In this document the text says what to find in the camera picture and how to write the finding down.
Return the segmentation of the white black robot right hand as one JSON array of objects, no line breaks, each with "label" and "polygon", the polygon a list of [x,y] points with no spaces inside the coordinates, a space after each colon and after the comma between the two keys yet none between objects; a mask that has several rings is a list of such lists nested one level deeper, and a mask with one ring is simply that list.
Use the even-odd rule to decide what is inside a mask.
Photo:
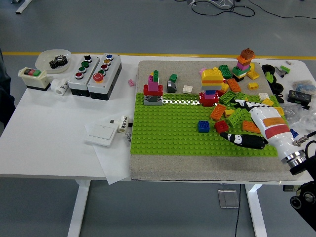
[{"label": "white black robot right hand", "polygon": [[290,128],[274,107],[245,100],[234,100],[234,102],[250,112],[253,122],[262,135],[222,132],[221,137],[244,148],[263,149],[266,144],[269,144],[276,148],[280,160],[300,150],[293,145],[294,139]]}]

